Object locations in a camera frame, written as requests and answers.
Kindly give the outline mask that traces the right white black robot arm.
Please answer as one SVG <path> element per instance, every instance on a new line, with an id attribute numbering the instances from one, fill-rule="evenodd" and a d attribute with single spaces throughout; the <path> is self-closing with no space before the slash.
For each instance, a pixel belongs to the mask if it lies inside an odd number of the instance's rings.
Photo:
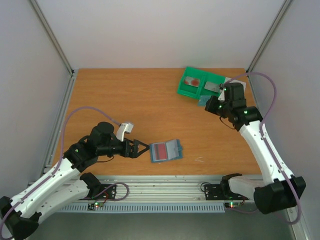
<path id="1" fill-rule="evenodd" d="M 221 86 L 224 98 L 212 96 L 205 110 L 228 119 L 249 146 L 262 174 L 262 181 L 250 180 L 239 173 L 222 177 L 220 191 L 225 198 L 236 194 L 253 200 L 262 214 L 296 207 L 301 215 L 300 198 L 306 188 L 303 177 L 295 176 L 280 157 L 264 126 L 263 117 L 255 106 L 247 106 L 241 83 Z"/>

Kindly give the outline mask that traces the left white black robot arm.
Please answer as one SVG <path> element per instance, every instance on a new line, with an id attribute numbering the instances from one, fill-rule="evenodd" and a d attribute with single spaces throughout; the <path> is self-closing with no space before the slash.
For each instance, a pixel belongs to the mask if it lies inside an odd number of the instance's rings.
<path id="1" fill-rule="evenodd" d="M 100 156 L 135 159 L 148 151 L 148 144 L 124 137 L 132 128 L 131 123 L 123 123 L 115 135 L 111 123 L 98 123 L 33 185 L 13 197 L 1 197 L 0 226 L 7 227 L 10 239 L 28 238 L 47 217 L 69 203 L 107 196 L 101 182 L 84 170 L 96 164 Z"/>

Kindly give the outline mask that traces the blue card holder wallet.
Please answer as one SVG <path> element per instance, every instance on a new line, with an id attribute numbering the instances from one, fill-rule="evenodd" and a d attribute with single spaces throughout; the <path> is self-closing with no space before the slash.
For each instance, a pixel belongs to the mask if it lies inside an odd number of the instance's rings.
<path id="1" fill-rule="evenodd" d="M 168 140 L 164 142 L 156 142 L 156 143 L 165 143 L 166 151 L 167 151 L 167 160 L 152 162 L 150 158 L 150 161 L 152 163 L 161 163 L 161 162 L 173 161 L 173 160 L 178 160 L 183 158 L 183 147 L 179 139 L 172 139 L 172 140 Z"/>

